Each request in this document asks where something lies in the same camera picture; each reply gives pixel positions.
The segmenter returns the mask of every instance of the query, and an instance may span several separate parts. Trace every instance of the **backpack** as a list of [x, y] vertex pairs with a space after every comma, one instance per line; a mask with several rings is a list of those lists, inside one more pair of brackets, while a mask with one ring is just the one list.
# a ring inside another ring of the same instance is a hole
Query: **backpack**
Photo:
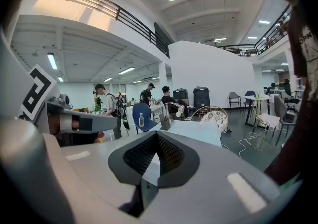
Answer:
[[124, 108], [124, 104], [123, 104], [123, 102], [121, 101], [121, 99], [118, 98], [118, 97], [116, 98], [116, 97], [115, 97], [113, 94], [111, 94], [111, 93], [108, 93], [107, 95], [112, 96], [112, 99], [115, 99], [115, 101], [116, 101], [116, 110], [117, 110], [117, 112], [114, 112], [115, 116], [121, 117], [121, 116], [123, 116], [123, 115], [126, 115], [125, 108]]

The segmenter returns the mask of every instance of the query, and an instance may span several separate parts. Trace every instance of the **table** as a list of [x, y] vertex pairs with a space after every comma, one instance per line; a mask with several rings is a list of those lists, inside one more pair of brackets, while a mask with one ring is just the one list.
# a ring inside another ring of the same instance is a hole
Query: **table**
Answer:
[[[253, 101], [256, 100], [256, 97], [255, 96], [245, 96], [245, 99], [248, 99], [249, 100], [249, 107], [248, 107], [248, 114], [247, 114], [247, 118], [246, 118], [246, 121], [245, 121], [245, 124], [246, 125], [250, 125], [250, 126], [254, 126], [255, 125], [255, 122], [254, 124], [252, 123], [249, 123], [248, 120], [249, 120], [249, 116], [250, 116], [250, 111], [252, 109], [252, 104], [253, 104]], [[271, 99], [270, 96], [262, 96], [260, 98], [258, 98], [257, 100], [267, 100], [267, 103], [268, 103], [268, 106], [267, 106], [267, 112], [269, 114], [270, 112], [270, 109], [269, 109], [269, 100]]]

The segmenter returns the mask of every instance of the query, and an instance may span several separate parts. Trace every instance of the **person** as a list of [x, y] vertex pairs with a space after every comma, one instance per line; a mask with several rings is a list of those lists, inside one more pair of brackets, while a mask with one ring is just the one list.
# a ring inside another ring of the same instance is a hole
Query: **person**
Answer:
[[102, 84], [98, 84], [95, 87], [95, 91], [97, 92], [98, 95], [106, 95], [106, 105], [108, 110], [106, 111], [104, 115], [105, 116], [112, 115], [113, 117], [117, 119], [117, 126], [113, 129], [114, 137], [115, 139], [121, 138], [122, 137], [121, 130], [120, 130], [121, 117], [118, 114], [116, 99], [111, 94], [107, 93], [105, 87]]
[[288, 36], [294, 61], [294, 73], [305, 81], [306, 89], [294, 129], [281, 152], [265, 170], [278, 185], [295, 177], [303, 179], [303, 195], [310, 195], [314, 179], [314, 152], [318, 113], [318, 39], [313, 3], [308, 0], [285, 0], [292, 12]]
[[143, 92], [143, 102], [149, 106], [149, 101], [151, 99], [151, 93], [150, 91], [154, 88], [154, 85], [152, 83], [148, 84], [148, 87]]
[[164, 106], [167, 103], [178, 103], [179, 105], [184, 106], [184, 116], [185, 116], [185, 118], [188, 118], [189, 113], [188, 113], [187, 104], [182, 99], [178, 100], [178, 102], [175, 101], [175, 99], [170, 96], [170, 87], [169, 86], [163, 87], [162, 91], [163, 91], [163, 97], [161, 98], [161, 100], [162, 100]]

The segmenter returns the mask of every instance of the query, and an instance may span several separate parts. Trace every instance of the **black metal railing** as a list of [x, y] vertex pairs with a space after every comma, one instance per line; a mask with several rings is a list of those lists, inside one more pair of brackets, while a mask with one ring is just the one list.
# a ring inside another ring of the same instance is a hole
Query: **black metal railing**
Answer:
[[140, 20], [134, 17], [127, 10], [109, 0], [66, 0], [86, 6], [96, 11], [102, 12], [116, 21], [120, 21], [145, 37], [150, 43], [154, 44], [160, 51], [169, 57], [168, 45], [162, 41], [162, 37], [153, 33]]
[[255, 45], [227, 45], [219, 46], [218, 48], [222, 48], [240, 56], [259, 56], [287, 35], [287, 25], [291, 11], [292, 8], [288, 5], [279, 18]]

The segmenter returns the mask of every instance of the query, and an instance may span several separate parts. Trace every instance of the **water bottle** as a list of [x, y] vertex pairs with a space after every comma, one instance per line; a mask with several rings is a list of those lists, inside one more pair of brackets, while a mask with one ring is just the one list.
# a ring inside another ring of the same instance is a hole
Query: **water bottle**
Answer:
[[143, 127], [144, 126], [144, 117], [143, 114], [140, 113], [140, 117], [139, 117], [139, 127]]

